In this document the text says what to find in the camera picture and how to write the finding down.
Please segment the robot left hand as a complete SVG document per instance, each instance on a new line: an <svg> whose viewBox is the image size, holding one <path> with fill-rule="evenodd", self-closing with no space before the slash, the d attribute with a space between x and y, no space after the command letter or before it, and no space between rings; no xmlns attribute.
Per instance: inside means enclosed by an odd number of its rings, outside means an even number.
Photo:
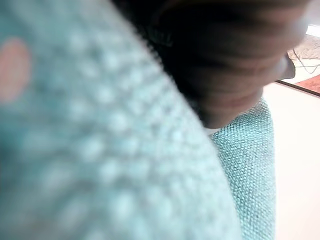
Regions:
<svg viewBox="0 0 320 240"><path fill-rule="evenodd" d="M116 0L158 53L204 127L220 129L261 98L304 38L307 0Z"/></svg>

